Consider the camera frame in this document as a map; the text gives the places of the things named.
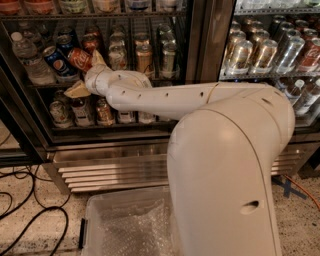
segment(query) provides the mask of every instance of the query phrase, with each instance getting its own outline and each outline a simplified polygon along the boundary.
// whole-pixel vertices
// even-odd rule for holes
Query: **beverage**
[[[112,70],[127,69],[128,59],[127,51],[122,46],[111,46],[109,48],[109,63]]]
[[[310,79],[307,81],[300,98],[293,105],[293,109],[297,116],[306,114],[310,107],[320,97],[320,79]]]
[[[251,74],[266,74],[271,71],[273,59],[277,53],[278,44],[273,40],[265,40],[260,44],[253,57]]]
[[[301,79],[298,79],[297,81],[295,81],[295,83],[289,84],[288,87],[284,90],[284,93],[287,96],[292,106],[300,98],[303,86],[304,86],[304,81]]]
[[[70,64],[84,72],[92,67],[92,56],[80,48],[73,48],[68,54]]]
[[[284,46],[276,60],[274,71],[278,74],[285,74],[294,68],[294,61],[304,46],[304,40],[301,37],[292,37]]]
[[[96,103],[97,122],[99,125],[110,126],[115,124],[111,107],[105,98],[100,98]]]
[[[136,70],[150,77],[153,71],[152,46],[149,44],[138,45],[136,48],[136,59]]]
[[[68,57],[69,52],[73,49],[72,38],[69,35],[58,36],[57,48],[63,53],[65,57]]]
[[[60,77],[77,76],[78,71],[70,65],[62,52],[55,46],[50,46],[43,51],[44,60]]]
[[[35,44],[39,52],[44,50],[44,41],[39,31],[28,21],[19,22],[19,32]]]
[[[71,36],[72,44],[74,45],[74,47],[80,47],[77,33],[72,27],[64,26],[64,27],[60,28],[60,30],[58,32],[58,36],[62,36],[62,35]]]
[[[31,82],[38,85],[55,83],[56,79],[52,71],[34,43],[24,38],[19,32],[12,33],[11,38],[13,40],[12,50],[27,71]]]
[[[314,71],[320,60],[320,39],[313,38],[306,42],[301,54],[298,56],[297,71]]]
[[[228,63],[227,75],[238,75],[248,72],[252,47],[252,43],[246,40],[241,41],[235,46]]]

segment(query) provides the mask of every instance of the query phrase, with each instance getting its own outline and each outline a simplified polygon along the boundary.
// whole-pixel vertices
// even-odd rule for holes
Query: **beer can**
[[[301,54],[298,57],[297,71],[314,71],[320,60],[320,39],[313,38],[306,42]]]
[[[136,48],[136,70],[147,76],[153,71],[152,46],[150,44],[138,45]]]
[[[147,33],[144,33],[144,32],[136,33],[133,36],[133,41],[136,47],[139,45],[150,44],[150,37]]]
[[[64,26],[58,31],[58,36],[69,35],[72,38],[72,44],[74,47],[80,47],[79,40],[75,29],[71,26]]]
[[[58,76],[75,76],[78,73],[77,69],[70,65],[63,53],[55,46],[46,48],[43,51],[43,58]]]
[[[115,123],[111,107],[105,98],[100,98],[96,103],[97,122],[100,125],[110,126]]]
[[[226,56],[227,60],[230,59],[236,44],[244,40],[246,40],[246,34],[243,31],[237,31],[232,34],[229,34]]]
[[[67,57],[73,47],[74,45],[72,44],[71,36],[69,35],[58,36],[57,48],[64,54],[64,56]]]
[[[92,67],[92,56],[80,48],[73,48],[68,54],[70,64],[84,72]]]
[[[300,33],[302,33],[305,28],[309,27],[309,23],[305,20],[296,20],[294,24],[296,26],[296,30],[298,30]]]
[[[277,53],[277,47],[277,42],[270,39],[260,44],[255,56],[253,56],[252,66],[256,70],[253,73],[268,73],[267,69],[272,66],[273,59]]]
[[[99,53],[102,54],[101,41],[94,34],[84,35],[81,44],[82,49],[91,55],[93,54],[94,50],[97,50]]]
[[[109,63],[112,70],[125,70],[127,69],[127,51],[122,46],[111,46],[109,48]]]
[[[268,29],[270,33],[270,37],[273,37],[274,34],[277,32],[279,25],[281,22],[286,21],[286,17],[282,15],[275,15],[272,19],[270,27]]]

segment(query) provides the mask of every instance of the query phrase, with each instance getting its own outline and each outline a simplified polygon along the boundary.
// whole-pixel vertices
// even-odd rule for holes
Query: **bottle cap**
[[[17,42],[20,41],[23,38],[23,36],[19,32],[14,32],[11,34],[11,38],[13,41]]]

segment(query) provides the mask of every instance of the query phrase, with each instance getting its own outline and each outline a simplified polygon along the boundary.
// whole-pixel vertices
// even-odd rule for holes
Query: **aluminum can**
[[[110,126],[115,124],[111,107],[105,98],[100,98],[96,103],[97,121],[98,124]]]
[[[92,56],[80,48],[73,48],[68,54],[70,64],[84,72],[92,67]]]
[[[139,45],[150,44],[150,37],[147,33],[137,33],[133,37],[134,45],[137,47]]]
[[[283,35],[289,29],[294,29],[294,25],[292,25],[290,22],[286,22],[286,21],[281,22],[277,32],[274,34],[272,39],[279,43],[281,41],[281,38],[283,37]]]
[[[137,71],[147,76],[153,71],[152,46],[150,44],[138,45],[136,48]]]
[[[243,31],[237,31],[229,35],[226,55],[227,60],[230,59],[236,44],[244,40],[246,40],[246,34]]]
[[[62,77],[75,76],[78,71],[64,57],[55,46],[50,46],[43,51],[43,58],[47,64]]]
[[[94,50],[97,50],[99,53],[102,53],[101,41],[94,34],[84,35],[81,44],[82,49],[91,55],[93,54]]]
[[[113,70],[125,70],[127,69],[128,59],[127,51],[121,46],[111,46],[109,48],[109,63]]]
[[[252,54],[252,43],[250,41],[242,41],[236,45],[229,61],[231,69],[246,69]]]
[[[294,61],[302,50],[304,43],[305,42],[301,37],[292,37],[283,47],[279,54],[279,58],[276,60],[275,72],[287,73],[291,71],[289,68],[293,67]]]
[[[305,28],[309,27],[309,23],[305,20],[296,20],[295,26],[296,26],[296,30],[302,33]]]
[[[277,53],[277,47],[277,42],[270,39],[260,44],[252,61],[252,66],[256,68],[255,73],[258,73],[259,69],[268,69],[272,66],[273,59]]]
[[[313,38],[306,42],[300,56],[298,57],[297,71],[314,71],[320,60],[320,39]]]
[[[69,35],[72,38],[72,44],[74,47],[80,47],[79,40],[75,29],[70,26],[64,26],[58,31],[58,36]]]
[[[57,48],[68,57],[69,52],[73,49],[72,38],[69,35],[58,36]]]
[[[277,32],[280,23],[286,21],[286,17],[282,16],[282,15],[275,15],[272,19],[272,22],[270,24],[270,27],[268,29],[269,33],[270,33],[270,37],[273,37],[274,34]]]

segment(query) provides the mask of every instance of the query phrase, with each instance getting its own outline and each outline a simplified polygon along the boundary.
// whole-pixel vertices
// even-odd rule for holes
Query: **orange cable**
[[[303,192],[305,192],[311,199],[312,201],[316,204],[316,206],[318,207],[319,211],[320,211],[320,202],[317,201],[317,199],[311,195],[305,188],[303,188],[301,185],[299,185],[298,183],[296,183],[293,179],[291,179],[288,175],[284,175],[284,177],[286,177],[286,179],[290,180],[294,185],[296,185],[298,188],[300,188]]]

